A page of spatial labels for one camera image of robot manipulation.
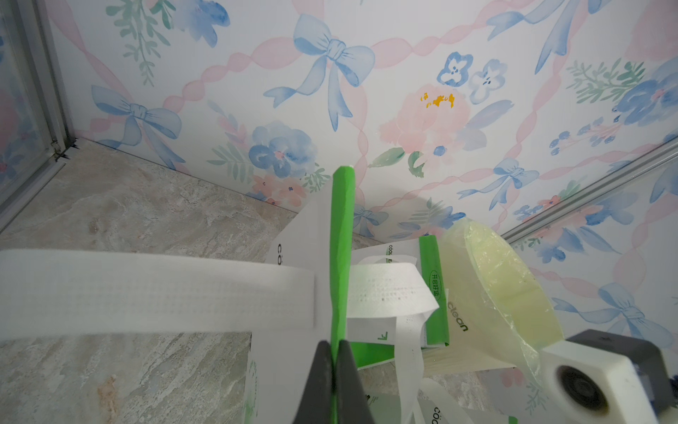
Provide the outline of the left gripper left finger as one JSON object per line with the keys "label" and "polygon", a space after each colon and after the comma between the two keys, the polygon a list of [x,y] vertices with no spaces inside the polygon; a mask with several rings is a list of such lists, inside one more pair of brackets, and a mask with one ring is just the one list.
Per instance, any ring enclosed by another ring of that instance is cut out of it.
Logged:
{"label": "left gripper left finger", "polygon": [[319,342],[293,424],[330,424],[333,359],[328,341]]}

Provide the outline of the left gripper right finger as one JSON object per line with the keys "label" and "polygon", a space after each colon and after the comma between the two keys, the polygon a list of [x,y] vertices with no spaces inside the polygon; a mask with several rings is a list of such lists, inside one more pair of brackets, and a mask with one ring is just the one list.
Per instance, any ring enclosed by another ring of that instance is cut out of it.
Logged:
{"label": "left gripper right finger", "polygon": [[367,403],[351,344],[339,342],[334,367],[335,418],[339,424],[375,424]]}

